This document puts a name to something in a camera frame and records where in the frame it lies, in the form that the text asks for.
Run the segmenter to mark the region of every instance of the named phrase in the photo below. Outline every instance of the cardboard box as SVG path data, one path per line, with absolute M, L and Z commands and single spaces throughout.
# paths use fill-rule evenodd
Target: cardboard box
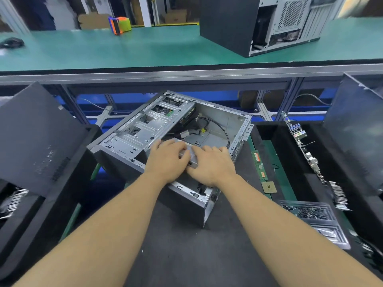
M 186 10 L 171 10 L 165 15 L 166 24 L 186 23 Z
M 79 15 L 79 24 L 81 29 L 103 29 L 110 28 L 108 14 L 98 14 L 91 12 L 89 14 Z

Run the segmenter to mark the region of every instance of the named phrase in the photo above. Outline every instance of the gray panel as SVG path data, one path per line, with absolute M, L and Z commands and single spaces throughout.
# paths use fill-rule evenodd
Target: gray panel
M 39 83 L 0 107 L 0 177 L 46 196 L 87 135 Z
M 373 188 L 383 184 L 383 98 L 345 75 L 324 127 Z

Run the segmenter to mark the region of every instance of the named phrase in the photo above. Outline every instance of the finger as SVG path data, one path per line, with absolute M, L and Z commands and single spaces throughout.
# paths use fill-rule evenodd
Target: finger
M 186 168 L 186 166 L 188 165 L 190 161 L 190 158 L 191 158 L 190 151 L 186 150 L 184 155 L 179 160 L 182 169 Z
M 203 146 L 202 149 L 203 149 L 205 152 L 211 152 L 211 151 L 213 151 L 213 150 L 211 149 L 211 147 L 208 146 L 208 145 Z
M 166 145 L 170 145 L 170 144 L 174 144 L 175 143 L 175 140 L 174 139 L 170 139 L 170 140 L 166 140 L 165 142 L 163 142 L 160 147 L 162 146 L 166 146 Z
M 195 145 L 192 145 L 192 150 L 194 151 L 194 154 L 197 156 L 197 158 L 199 155 L 204 153 L 204 151 L 201 148 Z
M 229 152 L 225 146 L 220 147 L 219 150 L 220 150 L 221 152 L 225 152 L 225 153 Z
M 178 141 L 172 145 L 178 152 L 181 151 L 182 149 L 187 149 L 188 146 L 184 141 Z
M 195 179 L 197 169 L 191 168 L 190 166 L 186 167 L 186 173 L 189 174 L 192 178 Z
M 156 151 L 160 144 L 161 144 L 161 139 L 154 141 L 153 145 L 151 145 L 151 147 L 150 147 L 150 152 Z

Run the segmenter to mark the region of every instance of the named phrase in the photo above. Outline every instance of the cable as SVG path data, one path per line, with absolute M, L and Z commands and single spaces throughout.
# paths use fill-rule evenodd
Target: cable
M 318 97 L 314 96 L 313 94 L 300 94 L 300 95 L 297 96 L 295 99 L 297 99 L 297 98 L 300 97 L 300 96 L 312 96 L 312 97 L 316 98 L 318 101 L 320 101 L 323 105 L 331 106 L 331 104 L 326 104 L 325 102 L 321 101 Z
M 83 100 L 91 103 L 93 106 L 98 107 L 99 109 L 107 110 L 106 108 L 100 107 L 100 106 L 96 105 L 95 103 L 92 103 L 91 101 L 89 101 L 87 99 L 83 99 Z M 118 112 L 118 111 L 115 111 L 115 110 L 108 110 L 108 111 L 116 113 L 116 114 L 130 114 L 132 112 L 132 111 L 130 111 L 130 112 Z
M 206 117 L 197 117 L 196 120 L 198 120 L 198 119 L 203 119 L 203 120 L 211 121 L 211 122 L 213 122 L 214 124 L 216 124 L 218 127 L 220 127 L 220 128 L 223 130 L 223 132 L 225 133 L 225 135 L 226 135 L 227 142 L 229 143 L 228 148 L 230 148 L 230 139 L 229 139 L 229 136 L 227 135 L 225 129 L 223 129 L 223 127 L 222 127 L 220 124 L 218 124 L 216 121 L 214 121 L 214 120 L 212 120 L 212 119 L 210 119 L 210 118 L 206 118 Z

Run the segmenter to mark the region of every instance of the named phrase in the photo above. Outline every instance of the black mat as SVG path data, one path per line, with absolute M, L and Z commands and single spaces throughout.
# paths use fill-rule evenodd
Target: black mat
M 260 189 L 249 145 L 237 173 Z M 125 286 L 278 286 L 223 194 L 204 229 L 157 202 Z

